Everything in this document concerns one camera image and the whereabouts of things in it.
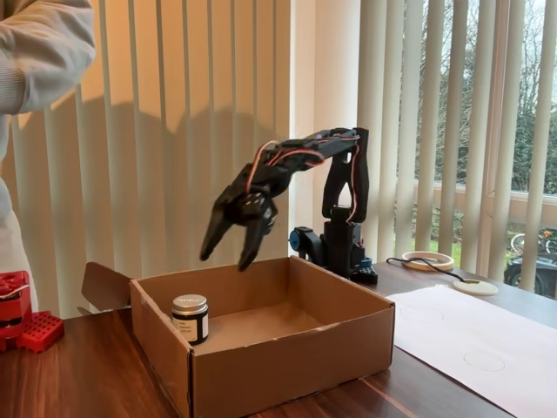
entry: paper sheet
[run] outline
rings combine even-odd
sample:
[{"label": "paper sheet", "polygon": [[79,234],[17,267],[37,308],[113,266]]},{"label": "paper sheet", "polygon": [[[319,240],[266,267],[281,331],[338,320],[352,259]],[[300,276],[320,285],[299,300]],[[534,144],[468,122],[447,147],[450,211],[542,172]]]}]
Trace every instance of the paper sheet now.
[{"label": "paper sheet", "polygon": [[557,330],[445,286],[389,299],[395,346],[519,418],[557,417]]}]

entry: circle drawing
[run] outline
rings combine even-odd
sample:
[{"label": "circle drawing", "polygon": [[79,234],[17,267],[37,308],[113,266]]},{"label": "circle drawing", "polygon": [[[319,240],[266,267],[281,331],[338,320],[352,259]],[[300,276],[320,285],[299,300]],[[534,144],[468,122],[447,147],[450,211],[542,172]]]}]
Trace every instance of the circle drawing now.
[{"label": "circle drawing", "polygon": [[505,362],[500,357],[483,351],[465,354],[463,359],[470,366],[484,372],[500,372],[505,368]]}]

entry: black jar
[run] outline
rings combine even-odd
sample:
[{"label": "black jar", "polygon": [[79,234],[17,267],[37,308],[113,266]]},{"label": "black jar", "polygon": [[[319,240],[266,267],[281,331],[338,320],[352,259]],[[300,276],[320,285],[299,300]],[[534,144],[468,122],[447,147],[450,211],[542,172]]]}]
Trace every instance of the black jar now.
[{"label": "black jar", "polygon": [[172,302],[172,322],[193,346],[207,339],[208,313],[207,299],[200,294],[185,294]]}]

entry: red plastic object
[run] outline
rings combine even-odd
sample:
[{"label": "red plastic object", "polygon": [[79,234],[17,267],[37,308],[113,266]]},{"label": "red plastic object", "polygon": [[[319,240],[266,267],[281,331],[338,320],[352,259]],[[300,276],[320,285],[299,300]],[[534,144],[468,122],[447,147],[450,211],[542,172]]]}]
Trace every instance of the red plastic object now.
[{"label": "red plastic object", "polygon": [[0,274],[0,353],[8,347],[40,353],[64,334],[64,323],[50,312],[31,313],[30,289],[20,289],[25,285],[26,272]]},{"label": "red plastic object", "polygon": [[[12,293],[24,285],[29,285],[29,275],[26,272],[0,274],[0,296]],[[16,298],[9,298],[8,300],[0,298],[0,321],[23,318],[29,310],[30,304],[30,289],[28,287],[22,290]],[[6,329],[0,328],[0,338],[13,336],[11,334],[12,332],[8,333]]]},{"label": "red plastic object", "polygon": [[17,347],[40,353],[64,335],[64,323],[49,311],[36,312],[17,337]]}]

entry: black robotic arm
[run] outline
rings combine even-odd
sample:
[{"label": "black robotic arm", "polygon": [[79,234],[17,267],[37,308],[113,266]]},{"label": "black robotic arm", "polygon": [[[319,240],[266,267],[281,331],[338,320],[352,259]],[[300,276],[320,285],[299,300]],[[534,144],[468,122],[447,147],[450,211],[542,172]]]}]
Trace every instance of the black robotic arm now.
[{"label": "black robotic arm", "polygon": [[[288,188],[295,172],[309,170],[332,158],[322,205],[323,216],[330,219],[325,223],[325,234],[317,237],[309,228],[295,228],[291,233],[292,248],[300,256],[308,255],[313,263],[348,279],[376,280],[374,272],[366,276],[371,261],[364,255],[360,238],[369,188],[367,141],[365,129],[337,128],[316,132],[304,139],[272,141],[261,146],[253,162],[242,169],[216,200],[201,260],[207,260],[224,234],[237,224],[246,227],[244,249],[238,263],[240,271],[245,270],[257,257],[263,237],[274,225],[277,209],[272,198]],[[341,207],[338,206],[339,196],[346,184],[352,204]]]}]

